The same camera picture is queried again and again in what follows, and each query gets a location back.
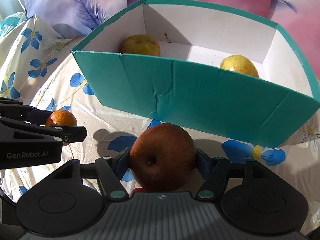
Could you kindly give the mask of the orange tangerine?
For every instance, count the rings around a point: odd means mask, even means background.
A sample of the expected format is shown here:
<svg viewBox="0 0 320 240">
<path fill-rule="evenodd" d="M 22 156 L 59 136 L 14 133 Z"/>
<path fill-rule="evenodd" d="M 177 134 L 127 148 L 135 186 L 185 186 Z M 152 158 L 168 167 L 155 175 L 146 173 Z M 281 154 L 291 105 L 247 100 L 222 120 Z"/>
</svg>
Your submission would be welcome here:
<svg viewBox="0 0 320 240">
<path fill-rule="evenodd" d="M 65 125 L 65 126 L 76 126 L 77 120 L 75 116 L 64 109 L 54 111 L 47 119 L 45 126 L 50 125 Z"/>
</svg>

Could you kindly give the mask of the red apple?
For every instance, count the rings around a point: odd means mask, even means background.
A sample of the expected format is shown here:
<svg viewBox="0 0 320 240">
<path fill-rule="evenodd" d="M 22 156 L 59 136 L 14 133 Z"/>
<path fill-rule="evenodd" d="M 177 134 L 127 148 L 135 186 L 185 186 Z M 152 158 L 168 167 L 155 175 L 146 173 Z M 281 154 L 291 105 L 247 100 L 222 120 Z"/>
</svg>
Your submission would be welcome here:
<svg viewBox="0 0 320 240">
<path fill-rule="evenodd" d="M 180 126 L 164 123 L 145 130 L 134 142 L 129 168 L 137 183 L 149 192 L 182 188 L 193 175 L 196 147 Z"/>
</svg>

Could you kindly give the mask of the floral bed sheet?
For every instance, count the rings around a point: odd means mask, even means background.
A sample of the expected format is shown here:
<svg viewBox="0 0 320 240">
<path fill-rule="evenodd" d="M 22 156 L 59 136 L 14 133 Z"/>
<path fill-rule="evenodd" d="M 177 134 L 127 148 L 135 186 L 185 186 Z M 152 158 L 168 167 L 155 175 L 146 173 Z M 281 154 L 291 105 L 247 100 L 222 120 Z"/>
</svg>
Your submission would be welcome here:
<svg viewBox="0 0 320 240">
<path fill-rule="evenodd" d="M 62 150 L 62 162 L 91 163 L 130 147 L 154 120 L 104 107 L 93 94 L 71 48 L 77 38 L 63 39 L 38 16 L 23 20 L 1 35 L 1 95 L 38 109 L 73 113 L 87 138 Z M 314 114 L 280 146 L 271 149 L 190 130 L 195 145 L 211 156 L 236 162 L 255 159 L 298 189 L 309 203 L 302 233 L 319 227 L 319 114 Z"/>
</svg>

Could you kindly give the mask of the teal cardboard box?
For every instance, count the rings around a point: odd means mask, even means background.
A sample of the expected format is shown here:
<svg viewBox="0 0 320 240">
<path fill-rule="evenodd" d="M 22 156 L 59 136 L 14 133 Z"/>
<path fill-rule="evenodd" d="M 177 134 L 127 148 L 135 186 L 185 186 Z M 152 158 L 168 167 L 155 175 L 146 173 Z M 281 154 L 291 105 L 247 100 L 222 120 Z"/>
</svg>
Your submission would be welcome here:
<svg viewBox="0 0 320 240">
<path fill-rule="evenodd" d="M 160 56 L 121 54 L 146 34 Z M 101 24 L 72 54 L 101 104 L 275 148 L 319 109 L 319 85 L 285 29 L 243 10 L 190 0 L 141 0 Z M 221 69 L 248 58 L 259 78 Z"/>
</svg>

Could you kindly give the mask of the small yellow pear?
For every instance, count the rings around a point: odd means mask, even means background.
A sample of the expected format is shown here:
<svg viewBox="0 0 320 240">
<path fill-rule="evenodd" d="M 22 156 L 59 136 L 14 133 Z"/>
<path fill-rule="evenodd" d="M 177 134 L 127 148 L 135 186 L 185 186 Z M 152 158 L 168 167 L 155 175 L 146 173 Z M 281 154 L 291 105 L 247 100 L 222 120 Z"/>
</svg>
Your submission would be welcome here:
<svg viewBox="0 0 320 240">
<path fill-rule="evenodd" d="M 220 63 L 220 68 L 259 78 L 258 71 L 254 64 L 242 55 L 231 55 L 226 57 Z"/>
</svg>

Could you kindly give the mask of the green-brown apple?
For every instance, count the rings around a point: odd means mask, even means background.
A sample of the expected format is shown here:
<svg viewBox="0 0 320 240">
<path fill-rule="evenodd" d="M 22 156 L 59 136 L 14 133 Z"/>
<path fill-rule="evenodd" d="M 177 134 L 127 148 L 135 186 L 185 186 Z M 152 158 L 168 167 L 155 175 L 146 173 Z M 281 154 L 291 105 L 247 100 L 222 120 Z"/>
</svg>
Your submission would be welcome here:
<svg viewBox="0 0 320 240">
<path fill-rule="evenodd" d="M 126 38 L 121 43 L 120 53 L 160 56 L 161 48 L 154 37 L 146 34 L 137 34 Z"/>
</svg>

